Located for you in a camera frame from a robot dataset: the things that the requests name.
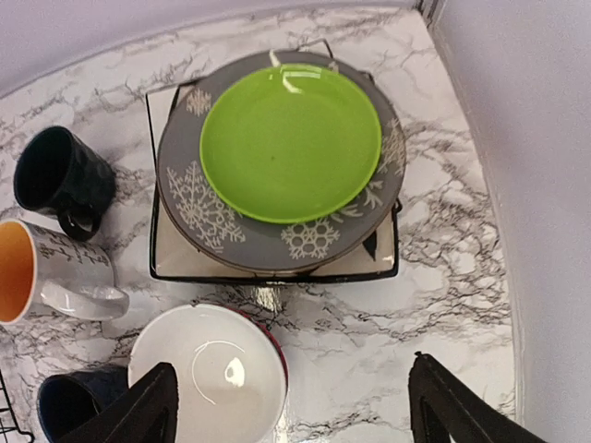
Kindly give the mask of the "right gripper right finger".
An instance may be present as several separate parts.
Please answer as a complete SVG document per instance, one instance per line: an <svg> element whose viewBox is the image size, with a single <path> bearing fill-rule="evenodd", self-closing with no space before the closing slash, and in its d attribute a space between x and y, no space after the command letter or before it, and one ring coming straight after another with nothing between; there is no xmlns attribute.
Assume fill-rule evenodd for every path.
<svg viewBox="0 0 591 443"><path fill-rule="evenodd" d="M416 353L408 392L415 442L543 442L486 404L428 353Z"/></svg>

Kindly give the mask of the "beige bowl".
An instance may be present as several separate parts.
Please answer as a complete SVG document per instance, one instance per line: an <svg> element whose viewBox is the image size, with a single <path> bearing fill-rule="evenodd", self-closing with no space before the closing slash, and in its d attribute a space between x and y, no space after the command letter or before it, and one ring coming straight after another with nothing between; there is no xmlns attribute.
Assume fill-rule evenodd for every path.
<svg viewBox="0 0 591 443"><path fill-rule="evenodd" d="M282 351L241 313L197 304L160 314L134 343L128 383L160 362L176 372L178 442L261 442L280 420L288 389Z"/></svg>

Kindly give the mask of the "dark blue cup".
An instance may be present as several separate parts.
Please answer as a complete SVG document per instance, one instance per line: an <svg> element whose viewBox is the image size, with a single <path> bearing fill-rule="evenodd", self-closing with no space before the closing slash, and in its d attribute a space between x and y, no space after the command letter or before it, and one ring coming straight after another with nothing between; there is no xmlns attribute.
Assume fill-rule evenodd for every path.
<svg viewBox="0 0 591 443"><path fill-rule="evenodd" d="M106 410L127 389L127 368L121 365L46 378L37 396L43 433L49 442L56 442Z"/></svg>

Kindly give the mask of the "green plate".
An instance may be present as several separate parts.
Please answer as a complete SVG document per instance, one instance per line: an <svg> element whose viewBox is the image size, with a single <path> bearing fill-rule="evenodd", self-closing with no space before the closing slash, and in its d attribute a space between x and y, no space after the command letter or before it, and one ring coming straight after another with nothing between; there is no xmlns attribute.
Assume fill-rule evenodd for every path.
<svg viewBox="0 0 591 443"><path fill-rule="evenodd" d="M258 221L310 222L354 199L376 170L380 119L328 68L287 64L238 80L204 121L199 155L225 203Z"/></svg>

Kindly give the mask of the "floral glass mug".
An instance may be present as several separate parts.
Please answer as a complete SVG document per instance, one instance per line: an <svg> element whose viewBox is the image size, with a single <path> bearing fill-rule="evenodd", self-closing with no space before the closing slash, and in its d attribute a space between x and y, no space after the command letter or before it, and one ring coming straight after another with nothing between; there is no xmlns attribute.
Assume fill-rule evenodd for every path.
<svg viewBox="0 0 591 443"><path fill-rule="evenodd" d="M1 324L23 319L34 305L66 316L120 318L129 297L115 287L106 252L30 222L1 221Z"/></svg>

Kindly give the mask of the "blue patterned bowl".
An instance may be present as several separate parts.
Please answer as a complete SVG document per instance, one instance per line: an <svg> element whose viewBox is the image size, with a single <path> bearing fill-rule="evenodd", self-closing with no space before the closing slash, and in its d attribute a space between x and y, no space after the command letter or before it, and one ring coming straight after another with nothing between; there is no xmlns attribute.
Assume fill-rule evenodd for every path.
<svg viewBox="0 0 591 443"><path fill-rule="evenodd" d="M271 332L262 323L255 320L252 316L250 316L249 314L247 314L241 310L237 310L237 313L239 315L241 315L242 317L246 318L247 320L249 320L254 325L256 325L262 331L262 333L267 337L267 339L271 342L275 352L277 353L277 355L281 361L282 367L283 367L283 375L284 375L284 379L285 379L285 382L284 382L285 389L289 389L289 369L288 369L288 364L285 359L283 349L282 349L280 343L275 339L275 337L271 334Z"/></svg>

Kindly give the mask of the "square floral plate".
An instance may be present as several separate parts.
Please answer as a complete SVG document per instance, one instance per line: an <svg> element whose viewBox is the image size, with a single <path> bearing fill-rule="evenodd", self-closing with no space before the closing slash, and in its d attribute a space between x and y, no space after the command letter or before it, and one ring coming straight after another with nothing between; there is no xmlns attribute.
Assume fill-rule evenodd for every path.
<svg viewBox="0 0 591 443"><path fill-rule="evenodd" d="M396 199L405 167L404 132L366 75L349 77L373 101L382 156L366 188L317 221L268 224L236 213L212 191L199 164L206 111L234 78L221 73L147 97L157 187L151 274L168 281L271 283L367 281L398 268Z"/></svg>

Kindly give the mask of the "dark teal cup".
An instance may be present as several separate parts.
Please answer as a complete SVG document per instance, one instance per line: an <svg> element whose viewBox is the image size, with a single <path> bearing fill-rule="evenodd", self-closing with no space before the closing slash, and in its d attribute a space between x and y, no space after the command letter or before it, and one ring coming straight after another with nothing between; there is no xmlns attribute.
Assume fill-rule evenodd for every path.
<svg viewBox="0 0 591 443"><path fill-rule="evenodd" d="M115 173L68 129L50 126L21 153L13 190L23 209L56 218L67 236L86 242L115 197Z"/></svg>

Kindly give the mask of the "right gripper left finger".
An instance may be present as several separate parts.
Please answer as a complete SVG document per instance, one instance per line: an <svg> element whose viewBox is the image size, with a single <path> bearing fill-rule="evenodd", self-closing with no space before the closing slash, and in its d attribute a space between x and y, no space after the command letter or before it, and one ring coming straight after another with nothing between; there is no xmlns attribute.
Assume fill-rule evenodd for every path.
<svg viewBox="0 0 591 443"><path fill-rule="evenodd" d="M175 369L160 362L98 416L62 442L168 442L177 429L178 385Z"/></svg>

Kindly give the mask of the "grey reindeer plate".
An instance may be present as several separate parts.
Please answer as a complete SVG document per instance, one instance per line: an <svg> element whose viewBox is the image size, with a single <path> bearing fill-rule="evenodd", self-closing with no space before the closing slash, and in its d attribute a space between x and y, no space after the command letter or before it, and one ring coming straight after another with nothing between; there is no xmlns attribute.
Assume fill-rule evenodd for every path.
<svg viewBox="0 0 591 443"><path fill-rule="evenodd" d="M230 267L318 268L393 208L406 146L394 108L328 56L269 50L220 67L173 110L156 175L179 232Z"/></svg>

